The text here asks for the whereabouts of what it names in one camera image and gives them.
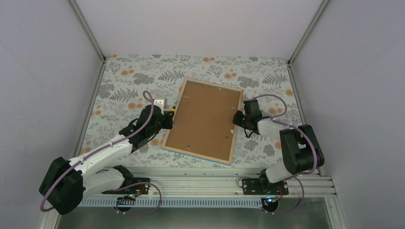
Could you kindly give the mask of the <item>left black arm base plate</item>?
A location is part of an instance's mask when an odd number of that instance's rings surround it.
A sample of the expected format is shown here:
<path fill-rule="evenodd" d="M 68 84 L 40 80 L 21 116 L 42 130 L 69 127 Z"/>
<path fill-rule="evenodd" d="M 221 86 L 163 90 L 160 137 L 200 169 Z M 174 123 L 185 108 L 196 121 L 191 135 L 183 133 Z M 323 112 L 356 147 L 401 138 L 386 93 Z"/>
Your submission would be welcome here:
<path fill-rule="evenodd" d="M 150 178 L 147 178 L 147 177 L 135 177 L 135 178 L 132 179 L 132 181 L 125 181 L 122 184 L 121 188 L 129 186 L 129 185 L 134 184 L 134 183 L 139 183 L 139 182 L 150 182 Z M 149 192 L 149 185 L 146 185 L 146 186 L 145 185 L 146 184 L 139 184 L 139 185 L 136 185 L 136 186 L 131 186 L 131 187 L 125 188 L 125 189 L 120 190 L 120 191 L 110 191 L 110 190 L 108 190 L 108 191 L 102 192 L 102 194 L 122 194 L 122 195 L 138 195 L 138 194 L 144 195 L 145 194 L 146 195 Z"/>

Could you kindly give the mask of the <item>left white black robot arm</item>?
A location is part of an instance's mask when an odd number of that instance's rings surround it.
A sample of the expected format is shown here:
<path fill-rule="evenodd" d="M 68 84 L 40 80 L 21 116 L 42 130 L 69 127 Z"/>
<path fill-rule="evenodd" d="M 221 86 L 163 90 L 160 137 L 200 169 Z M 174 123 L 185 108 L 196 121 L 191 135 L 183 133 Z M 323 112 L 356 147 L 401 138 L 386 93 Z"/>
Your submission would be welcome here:
<path fill-rule="evenodd" d="M 114 160 L 142 148 L 162 129 L 173 125 L 175 107 L 164 111 L 158 105 L 147 105 L 138 118 L 121 129 L 108 143 L 71 159 L 56 158 L 49 166 L 39 187 L 43 196 L 40 209 L 49 202 L 50 209 L 64 215 L 83 199 L 101 193 L 128 194 L 136 198 L 148 191 L 148 178 L 134 178 L 123 165 L 107 166 Z"/>

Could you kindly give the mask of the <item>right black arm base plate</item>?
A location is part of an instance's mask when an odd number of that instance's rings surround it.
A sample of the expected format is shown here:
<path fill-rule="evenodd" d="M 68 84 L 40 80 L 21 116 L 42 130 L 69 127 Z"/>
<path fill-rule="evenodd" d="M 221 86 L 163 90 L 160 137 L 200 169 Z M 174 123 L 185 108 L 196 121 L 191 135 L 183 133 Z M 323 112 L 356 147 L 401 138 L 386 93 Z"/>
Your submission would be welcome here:
<path fill-rule="evenodd" d="M 287 182 L 282 180 L 276 183 L 268 183 L 259 178 L 240 177 L 237 185 L 243 190 L 244 195 L 288 195 Z"/>

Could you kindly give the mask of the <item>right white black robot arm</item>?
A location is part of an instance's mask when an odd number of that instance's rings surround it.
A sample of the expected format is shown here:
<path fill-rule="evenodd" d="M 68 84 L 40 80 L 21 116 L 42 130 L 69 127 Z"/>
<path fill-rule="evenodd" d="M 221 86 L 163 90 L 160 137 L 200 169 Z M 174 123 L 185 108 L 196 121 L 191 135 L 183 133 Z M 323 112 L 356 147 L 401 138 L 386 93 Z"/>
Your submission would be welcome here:
<path fill-rule="evenodd" d="M 301 174 L 310 174 L 325 163 L 325 158 L 312 126 L 295 126 L 263 116 L 256 99 L 243 102 L 244 111 L 238 110 L 233 123 L 243 128 L 245 136 L 268 136 L 281 144 L 281 162 L 263 169 L 257 179 L 259 189 L 271 194 L 286 185 L 287 180 Z"/>

